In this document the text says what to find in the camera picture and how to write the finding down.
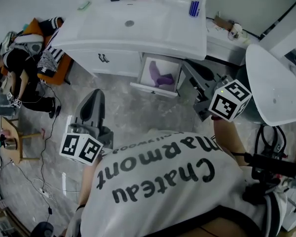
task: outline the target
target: marble floor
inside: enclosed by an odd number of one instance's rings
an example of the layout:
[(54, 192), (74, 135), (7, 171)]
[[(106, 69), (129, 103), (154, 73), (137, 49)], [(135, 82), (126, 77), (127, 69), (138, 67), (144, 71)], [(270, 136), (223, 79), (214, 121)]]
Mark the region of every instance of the marble floor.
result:
[[(71, 68), (68, 79), (71, 85), (52, 87), (61, 100), (62, 110), (43, 153), (43, 176), (46, 181), (44, 189), (50, 195), (46, 200), (53, 212), (49, 222), (54, 226), (56, 236), (68, 225), (77, 208), (82, 175), (81, 165), (59, 156), (60, 143), (68, 116), (74, 115), (78, 103), (92, 90), (99, 88), (105, 94), (104, 125), (114, 132), (115, 147), (129, 142), (136, 136), (144, 135), (151, 128), (193, 131), (209, 136), (214, 134), (210, 118), (201, 122), (194, 112), (192, 105), (196, 92), (187, 81), (179, 90), (181, 97), (168, 99), (132, 89), (129, 83), (135, 82), (136, 78), (111, 75), (99, 75), (98, 78), (94, 78), (77, 63)], [(47, 88), (46, 95), (52, 96), (53, 93)], [(47, 113), (33, 112), (25, 108), (21, 108), (19, 113), (18, 126), (26, 133), (41, 131), (43, 128), (46, 132), (45, 137), (48, 137), (52, 123), (53, 120), (49, 119)], [(241, 116), (235, 123), (247, 151), (252, 153), (259, 126)], [(289, 159), (293, 160), (296, 155), (296, 123), (284, 125), (283, 130), (288, 142), (286, 153), (289, 154)], [(40, 157), (43, 149), (44, 141), (41, 138), (24, 141), (23, 152), (27, 157)], [(4, 155), (2, 158), (3, 164), (9, 162)], [(19, 164), (36, 189), (43, 185), (41, 166), (42, 160), (24, 161)], [(47, 220), (47, 203), (13, 164), (2, 169), (0, 189), (6, 205), (30, 231), (37, 223)]]

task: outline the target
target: person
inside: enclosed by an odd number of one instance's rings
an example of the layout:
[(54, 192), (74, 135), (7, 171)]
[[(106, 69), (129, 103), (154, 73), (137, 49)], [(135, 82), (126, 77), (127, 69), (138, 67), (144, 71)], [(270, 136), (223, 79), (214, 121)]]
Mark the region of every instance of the person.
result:
[(230, 152), (246, 150), (234, 123), (212, 119), (215, 139), (155, 131), (86, 166), (79, 207), (60, 236), (275, 237), (285, 193), (243, 199), (257, 181)]
[(2, 116), (14, 116), (16, 113), (16, 110), (14, 107), (8, 107), (9, 101), (5, 94), (0, 93), (0, 105), (5, 105), (7, 107), (0, 106), (0, 115)]
[(54, 97), (40, 97), (36, 92), (39, 79), (36, 61), (21, 49), (13, 49), (0, 55), (0, 69), (5, 67), (12, 77), (11, 93), (22, 101), (24, 107), (39, 112), (49, 113), (53, 118), (56, 107)]

